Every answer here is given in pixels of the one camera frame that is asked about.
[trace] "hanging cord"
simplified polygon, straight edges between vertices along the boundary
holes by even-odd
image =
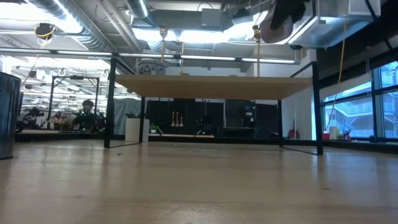
[[[44,41],[43,44],[40,46],[40,49],[44,49],[44,47],[48,44],[48,42],[49,42],[49,37],[55,32],[55,29],[56,29],[56,28],[57,28],[57,27],[54,27],[54,28],[51,30],[51,32],[49,32],[48,34],[38,35],[38,34],[36,34],[37,27],[35,27],[35,29],[34,29],[35,35],[36,35],[38,38],[45,37],[45,41]],[[40,54],[37,54],[37,55],[36,55],[35,63],[33,64],[32,68],[31,68],[30,71],[29,71],[29,73],[33,71],[33,69],[35,68],[37,62],[39,61],[39,58],[40,58]],[[27,79],[29,78],[29,73],[28,73],[28,75],[26,76],[25,80],[22,82],[22,84],[25,84],[25,82],[26,82]]]
[[[337,85],[340,84],[341,77],[342,77],[342,74],[343,74],[344,51],[345,51],[345,47],[346,47],[346,37],[345,37],[346,32],[347,32],[347,18],[345,18],[345,21],[344,21],[344,32],[343,32],[344,39],[343,39],[343,46],[341,46],[340,71],[339,71]],[[331,121],[331,116],[333,115],[333,111],[335,110],[336,99],[337,99],[337,93],[335,94],[335,99],[333,100],[333,106],[331,107],[331,112],[330,112],[330,115],[329,115],[329,121],[328,121],[328,125],[325,128],[325,131],[329,128],[330,121]]]
[[[201,3],[199,4],[198,8],[197,8],[197,11],[199,11],[199,7],[200,7],[203,3],[206,3],[206,4],[209,5],[212,9],[214,9],[214,7],[213,7],[210,3],[208,3],[208,2],[201,2]]]

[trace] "window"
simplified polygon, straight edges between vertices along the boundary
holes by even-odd
[[[398,85],[398,62],[392,62],[380,68],[383,88]]]
[[[344,98],[347,96],[354,96],[360,93],[366,93],[372,90],[372,83],[367,82],[362,85],[356,86],[354,88],[350,88],[349,90],[342,91],[341,93],[337,93],[336,99]],[[335,100],[335,96],[331,95],[324,99],[324,102]]]
[[[398,91],[383,94],[384,136],[398,138]]]
[[[325,106],[325,127],[328,125],[332,107],[333,105]],[[370,137],[374,134],[372,98],[337,103],[330,126],[339,127],[341,133],[351,130],[351,137]]]

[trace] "black pipe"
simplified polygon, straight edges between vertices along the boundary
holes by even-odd
[[[111,70],[109,72],[109,88],[108,88],[108,106],[106,107],[106,125],[104,136],[104,147],[109,149],[111,145],[111,136],[114,129],[114,83],[116,79],[116,58],[111,59]]]
[[[284,133],[282,127],[282,100],[278,100],[278,136],[279,136],[279,147],[283,147]]]
[[[375,76],[375,74],[374,74],[374,72],[373,71],[371,71],[371,76],[372,76],[372,112],[373,112],[373,135],[374,135],[374,141],[375,141],[375,143],[377,143],[377,142],[379,142],[379,140],[378,140],[378,133],[377,133],[377,114],[376,114],[376,94],[375,94],[375,92],[374,92],[374,90],[375,90],[375,88],[376,88],[376,86],[375,86],[375,84],[376,84],[376,82],[374,81],[374,76]]]
[[[318,155],[323,155],[322,145],[322,117],[321,117],[321,100],[320,100],[320,85],[318,64],[312,62],[312,86],[313,86],[313,105],[315,110],[315,132],[317,135],[317,152]]]
[[[52,98],[53,98],[53,94],[54,94],[54,82],[55,79],[57,77],[52,77],[52,81],[51,81],[51,92],[50,92],[50,104],[49,104],[49,115],[47,116],[47,129],[50,129],[50,118],[51,118],[51,111],[52,111]]]
[[[144,120],[145,120],[145,97],[141,97],[141,113],[139,117],[139,142],[142,143],[144,136]]]
[[[100,78],[97,78],[97,87],[95,90],[95,105],[94,105],[94,114],[97,115],[97,105],[98,105],[98,92],[100,90]]]

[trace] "ceiling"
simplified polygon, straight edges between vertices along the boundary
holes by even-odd
[[[127,26],[130,26],[131,17],[126,14],[127,7],[125,0],[110,0],[114,6],[118,9],[119,15],[124,19]],[[75,0],[80,9],[93,21],[94,25],[104,34],[104,36],[115,46],[118,52],[133,52],[126,41],[122,38],[121,34],[115,29],[110,23],[109,19],[105,16],[105,13],[96,7],[96,1],[92,0]],[[202,8],[229,8],[235,5],[244,5],[248,1],[222,1],[213,0],[207,3],[200,3],[199,1],[168,1],[168,0],[155,0],[149,1],[152,10],[193,10],[196,11],[199,7],[199,11]],[[37,43],[37,38],[33,34],[34,27],[40,22],[50,22],[48,16],[43,14],[40,9],[32,9],[32,7],[25,4],[8,4],[7,7],[0,8],[0,47],[27,47],[27,48],[39,48],[40,45]],[[150,51],[148,43],[144,40],[139,40],[139,45],[144,49]],[[172,43],[167,42],[166,47],[172,49]],[[72,37],[65,37],[55,35],[51,43],[45,46],[46,49],[68,49],[68,50],[86,50],[84,46],[75,41]],[[235,57],[253,57],[256,44],[253,40],[248,42],[234,42],[234,43],[218,43],[218,44],[194,44],[186,43],[184,46],[184,54],[190,55],[214,55],[214,56],[235,56]],[[261,57],[269,58],[292,58],[294,51],[283,45],[261,45]],[[134,66],[135,62],[129,62],[131,66]],[[179,64],[168,63],[168,66],[180,66]],[[227,68],[246,68],[243,67],[242,63],[234,62],[205,62],[198,60],[187,60],[184,62],[185,66],[188,67],[227,67]]]

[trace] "yellow cable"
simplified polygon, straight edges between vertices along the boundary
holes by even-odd
[[[37,37],[46,37],[46,36],[49,36],[49,35],[53,34],[54,31],[55,31],[55,28],[56,28],[56,27],[54,27],[54,28],[51,30],[51,32],[49,32],[48,34],[39,35],[39,34],[36,34],[37,27],[35,27],[34,32],[35,32],[35,35],[36,35]]]
[[[341,46],[340,71],[339,71],[337,85],[340,84],[341,77],[342,77],[342,74],[343,74],[344,50],[345,50],[345,47],[346,47],[346,37],[345,37],[346,31],[347,31],[347,18],[344,21],[344,33],[343,33],[344,39],[343,39],[343,46]],[[330,121],[331,121],[331,116],[333,115],[333,111],[335,110],[336,99],[337,99],[337,93],[335,94],[335,99],[333,100],[333,106],[331,108],[331,112],[330,112],[330,115],[329,115],[329,122],[328,122],[328,125],[325,128],[325,131],[329,128]]]

